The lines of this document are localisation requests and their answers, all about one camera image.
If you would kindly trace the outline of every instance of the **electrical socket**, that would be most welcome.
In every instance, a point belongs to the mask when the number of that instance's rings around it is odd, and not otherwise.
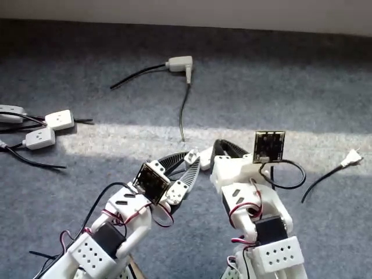
[[[20,106],[8,106],[0,105],[0,112],[13,112],[21,115],[25,114],[25,111]],[[0,122],[3,123],[22,123],[23,118],[15,115],[0,115]]]
[[[52,128],[55,131],[75,126],[74,116],[69,109],[46,115],[45,122],[48,127]]]
[[[31,150],[44,148],[55,143],[54,130],[49,127],[28,133],[23,141],[23,145]]]

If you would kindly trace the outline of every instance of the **white wall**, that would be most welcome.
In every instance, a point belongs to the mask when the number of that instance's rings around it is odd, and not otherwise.
[[[372,35],[371,0],[0,0],[0,17]]]

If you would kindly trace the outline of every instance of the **black circuit board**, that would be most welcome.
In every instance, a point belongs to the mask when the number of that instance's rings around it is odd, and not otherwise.
[[[160,202],[170,186],[163,177],[145,163],[134,179],[133,185],[154,205]]]
[[[282,160],[285,131],[257,131],[253,163],[274,163]]]

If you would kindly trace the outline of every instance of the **black cable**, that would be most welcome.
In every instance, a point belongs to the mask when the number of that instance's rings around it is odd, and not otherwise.
[[[185,136],[184,136],[184,127],[182,125],[182,113],[184,111],[184,108],[185,108],[185,104],[186,104],[186,101],[187,101],[187,98],[188,98],[188,95],[190,93],[190,88],[191,88],[191,84],[187,84],[187,88],[186,88],[186,94],[185,94],[185,97],[184,97],[184,100],[182,101],[182,105],[181,105],[181,108],[180,108],[180,115],[178,117],[179,121],[180,121],[180,132],[181,132],[181,138],[182,138],[182,141],[185,141]]]
[[[34,118],[34,119],[37,119],[37,120],[40,120],[40,121],[45,121],[45,117],[43,117],[43,116],[31,116],[31,115],[29,115],[30,117],[32,117],[32,118]],[[93,119],[92,118],[86,118],[86,119],[84,119],[84,118],[74,118],[74,122],[76,122],[76,123],[87,123],[87,122],[92,122],[93,121]]]
[[[41,167],[43,169],[66,169],[66,166],[58,166],[54,164],[43,164],[43,163],[37,163],[30,161],[26,159],[25,157],[19,155],[17,152],[15,152],[12,148],[9,146],[4,147],[5,150],[7,150],[10,154],[12,154],[16,159],[20,160],[21,162],[24,162],[26,164],[29,164],[30,166],[34,167]]]
[[[114,90],[116,89],[117,87],[121,86],[123,83],[125,83],[126,81],[136,77],[136,76],[139,76],[140,74],[142,73],[145,73],[147,71],[151,71],[151,70],[155,70],[155,69],[158,69],[158,68],[161,68],[161,67],[165,67],[165,64],[160,64],[160,65],[156,65],[156,66],[151,66],[151,67],[147,67],[147,68],[144,68],[143,70],[140,70],[140,71],[137,71],[135,72],[134,74],[131,74],[130,76],[127,76],[126,78],[120,80],[118,83],[114,84],[114,85],[111,85],[110,86],[110,89],[111,90]]]
[[[301,180],[295,184],[295,185],[291,185],[291,186],[283,186],[283,185],[279,185],[277,183],[275,183],[272,179],[268,178],[267,176],[265,176],[263,173],[262,173],[262,169],[263,167],[265,167],[266,163],[263,163],[261,166],[260,166],[260,169],[259,169],[259,173],[261,174],[261,176],[268,182],[270,183],[271,185],[277,187],[277,188],[281,188],[281,189],[288,189],[288,190],[291,190],[291,189],[296,189],[298,187],[300,187],[303,183],[305,183],[306,181],[306,172],[305,170],[303,169],[303,167],[301,167],[299,164],[291,161],[291,160],[281,160],[280,162],[278,163],[288,163],[288,164],[291,164],[293,166],[295,166],[297,169],[300,170],[301,172],[301,175],[302,175],[302,178]]]
[[[13,133],[13,132],[17,132],[17,131],[20,131],[20,130],[27,130],[27,129],[37,128],[37,127],[41,127],[41,125],[40,124],[33,124],[33,125],[5,128],[5,129],[0,130],[0,134]]]
[[[126,183],[124,182],[113,182],[111,184],[109,184],[108,186],[105,187],[105,189],[102,190],[102,192],[98,195],[97,199],[95,200],[95,202],[93,203],[92,207],[90,208],[86,218],[84,219],[83,221],[83,224],[81,225],[81,228],[79,229],[78,233],[75,235],[74,239],[77,239],[81,233],[84,231],[84,228],[85,226],[87,225],[90,217],[92,216],[93,214],[93,211],[94,209],[97,207],[97,204],[99,203],[99,201],[102,199],[103,195],[110,189],[112,188],[113,186],[116,186],[116,185],[121,185],[127,189],[129,189],[132,193],[135,193]],[[72,245],[72,242],[68,244],[68,246],[66,247],[66,249],[68,249],[70,246]],[[43,276],[52,266],[53,264],[55,264],[61,257],[63,256],[63,253],[59,254],[58,257],[45,269],[43,269],[42,272],[40,272],[39,275],[37,275],[35,277],[35,279],[39,279],[41,278],[41,276]]]
[[[248,264],[247,264],[247,262],[246,262],[246,258],[245,258],[245,251],[246,251],[248,248],[249,248],[249,247],[247,246],[247,247],[245,247],[245,248],[243,249],[243,260],[244,260],[245,268],[246,268],[246,277],[247,277],[247,279],[250,279],[249,268],[248,268]]]
[[[342,165],[339,165],[337,166],[336,168],[334,168],[333,170],[331,170],[330,172],[326,173],[325,175],[323,175],[322,177],[318,178],[312,185],[310,185],[308,187],[308,189],[306,190],[306,192],[303,194],[303,197],[301,199],[301,203],[304,203],[307,195],[310,193],[310,191],[321,181],[323,181],[324,179],[326,179],[327,177],[331,176],[332,174],[340,171],[344,169],[344,167]]]
[[[32,117],[27,116],[27,115],[21,115],[20,113],[15,113],[15,112],[0,112],[0,115],[14,115],[14,116],[19,116],[19,117],[22,117],[22,118],[27,119],[29,121],[36,122],[36,123],[38,123],[40,125],[47,126],[46,123],[44,123],[42,121],[39,121],[36,118],[32,118]]]

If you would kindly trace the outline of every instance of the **mounting holes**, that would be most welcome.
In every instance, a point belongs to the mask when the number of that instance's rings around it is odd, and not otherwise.
[[[128,205],[128,202],[126,202],[126,201],[116,201],[115,203],[117,205]]]
[[[234,193],[232,193],[232,196],[237,196],[239,193],[240,193],[240,190],[239,189],[236,189],[234,191]]]
[[[239,198],[239,200],[237,201],[237,205],[239,204],[239,203],[242,203],[244,201],[244,198]]]
[[[135,198],[134,194],[125,194],[124,195],[126,198]]]

